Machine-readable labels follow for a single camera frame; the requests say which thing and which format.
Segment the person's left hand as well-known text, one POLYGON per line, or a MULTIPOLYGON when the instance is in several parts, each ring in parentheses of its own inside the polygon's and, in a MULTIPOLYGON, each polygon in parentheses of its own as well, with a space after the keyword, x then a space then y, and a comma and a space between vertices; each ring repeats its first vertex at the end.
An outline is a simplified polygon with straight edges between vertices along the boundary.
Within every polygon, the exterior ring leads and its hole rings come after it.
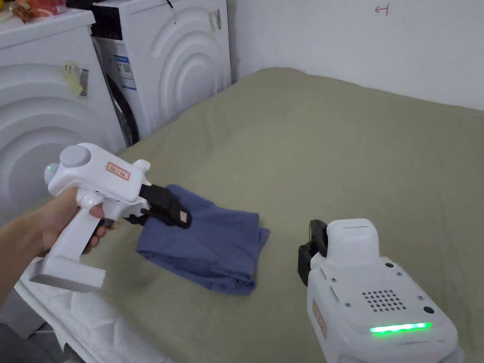
MULTIPOLYGON (((64 190, 61 194, 56 196, 53 200, 42 206, 35 213, 40 219, 41 227, 41 242, 42 249, 37 255, 44 257, 57 241, 60 233, 71 222, 78 212, 77 203, 77 188, 64 190)), ((101 204, 95 205, 89 211, 90 215, 98 219, 104 218, 103 207, 101 204)), ((90 240, 85 244, 82 254, 89 253, 93 248, 97 247, 100 240, 106 236, 108 231, 115 230, 119 227, 118 222, 114 222, 109 226, 97 227, 95 232, 90 234, 90 240)))

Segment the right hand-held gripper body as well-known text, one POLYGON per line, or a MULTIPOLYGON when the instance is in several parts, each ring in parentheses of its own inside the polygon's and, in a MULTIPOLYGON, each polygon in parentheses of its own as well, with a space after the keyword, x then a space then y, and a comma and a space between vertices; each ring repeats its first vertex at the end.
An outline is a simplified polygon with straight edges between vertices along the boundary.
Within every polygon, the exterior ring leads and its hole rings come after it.
POLYGON ((462 363, 458 332, 397 263, 380 255, 368 219, 327 224, 311 259, 307 312, 328 363, 462 363))

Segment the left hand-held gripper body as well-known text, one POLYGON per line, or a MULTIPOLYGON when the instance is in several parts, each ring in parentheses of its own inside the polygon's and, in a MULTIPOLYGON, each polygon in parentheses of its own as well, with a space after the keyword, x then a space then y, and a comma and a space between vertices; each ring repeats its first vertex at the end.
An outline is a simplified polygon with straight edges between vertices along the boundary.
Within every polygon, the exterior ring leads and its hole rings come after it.
POLYGON ((99 290, 106 272, 80 262, 83 250, 100 225, 100 219, 92 216, 90 210, 101 205, 106 222, 142 216, 141 211, 150 208, 140 196, 142 187, 150 186, 145 176, 149 168, 146 160, 130 164, 91 143, 62 150, 59 162, 46 167, 44 178, 53 196, 76 188, 79 209, 49 253, 34 264, 29 280, 75 292, 99 290))

